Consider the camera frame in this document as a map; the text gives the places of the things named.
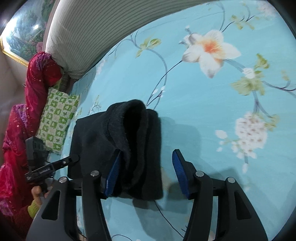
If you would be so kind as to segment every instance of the red fabric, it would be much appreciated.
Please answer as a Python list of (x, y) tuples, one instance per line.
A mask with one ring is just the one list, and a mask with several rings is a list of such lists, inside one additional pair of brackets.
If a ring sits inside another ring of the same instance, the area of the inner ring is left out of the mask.
[(9, 116), (3, 143), (4, 164), (0, 169), (0, 211), (10, 216), (20, 230), (28, 222), (27, 212), (22, 210), (33, 200), (32, 186), (26, 183), (24, 176), (28, 172), (25, 140), (36, 135), (48, 88), (61, 77), (60, 68), (50, 54), (37, 53), (28, 65), (26, 104), (13, 106)]
[(13, 216), (6, 216), (10, 226), (16, 231), (17, 235), (25, 240), (33, 219), (28, 213), (28, 206), (22, 207)]

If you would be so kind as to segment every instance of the metal screw head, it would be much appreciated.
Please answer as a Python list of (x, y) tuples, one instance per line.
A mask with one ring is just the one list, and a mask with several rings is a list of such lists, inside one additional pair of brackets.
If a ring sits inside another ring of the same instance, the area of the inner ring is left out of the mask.
[(195, 173), (195, 175), (198, 176), (198, 177), (203, 177), (204, 176), (204, 173), (202, 171), (197, 171)]
[(227, 178), (227, 181), (229, 181), (230, 183), (235, 183), (235, 179), (233, 177)]
[(68, 181), (68, 178), (67, 178), (67, 177), (61, 177), (61, 178), (59, 179), (59, 182), (60, 182), (60, 183), (65, 183), (66, 181)]
[(92, 177), (96, 177), (96, 176), (98, 176), (100, 173), (99, 173), (99, 171), (97, 171), (97, 170), (94, 170), (94, 171), (92, 171), (91, 172), (91, 176)]

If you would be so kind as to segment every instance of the orange flower center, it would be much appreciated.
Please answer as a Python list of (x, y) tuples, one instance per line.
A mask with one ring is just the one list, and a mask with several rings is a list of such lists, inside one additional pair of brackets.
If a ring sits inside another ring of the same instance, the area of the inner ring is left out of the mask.
[(201, 45), (203, 46), (206, 53), (217, 53), (220, 48), (220, 45), (217, 43), (217, 41), (212, 39), (203, 40)]

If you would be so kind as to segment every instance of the black cable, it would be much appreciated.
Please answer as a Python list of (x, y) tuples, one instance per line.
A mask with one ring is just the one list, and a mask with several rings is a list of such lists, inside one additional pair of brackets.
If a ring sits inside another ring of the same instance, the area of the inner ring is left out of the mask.
[(127, 239), (129, 239), (130, 241), (132, 241), (129, 237), (126, 237), (126, 236), (124, 236), (124, 235), (121, 235), (121, 234), (116, 234), (116, 235), (113, 235), (112, 237), (111, 237), (111, 239), (113, 239), (115, 236), (122, 236), (122, 237), (125, 237), (125, 238), (127, 238)]
[(160, 212), (160, 214), (163, 216), (163, 218), (169, 223), (169, 225), (182, 237), (182, 238), (184, 238), (179, 232), (178, 232), (178, 230), (177, 229), (175, 229), (174, 227), (173, 227), (173, 225), (171, 225), (171, 223), (166, 219), (166, 217), (163, 215), (163, 213), (161, 212), (161, 210), (159, 209), (159, 207), (158, 207), (158, 205), (157, 205), (157, 203), (156, 203), (156, 201), (154, 200), (154, 203), (155, 203), (155, 205), (156, 205), (156, 207), (157, 207), (157, 209), (159, 210), (159, 212)]

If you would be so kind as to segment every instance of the human hand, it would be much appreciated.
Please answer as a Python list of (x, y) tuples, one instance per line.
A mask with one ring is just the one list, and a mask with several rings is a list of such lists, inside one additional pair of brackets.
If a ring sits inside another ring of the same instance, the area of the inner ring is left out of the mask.
[(87, 241), (87, 239), (86, 239), (82, 234), (79, 234), (79, 235), (78, 235), (78, 238), (79, 238), (79, 240), (81, 240), (81, 241)]
[[(31, 190), (31, 193), (32, 193), (32, 196), (33, 196), (33, 199), (35, 201), (35, 204), (37, 207), (41, 207), (42, 205), (42, 200), (41, 200), (41, 197), (42, 197), (42, 190), (41, 190), (41, 187), (40, 186), (35, 186), (32, 188)], [(47, 198), (49, 192), (45, 193), (44, 194), (44, 198)]]

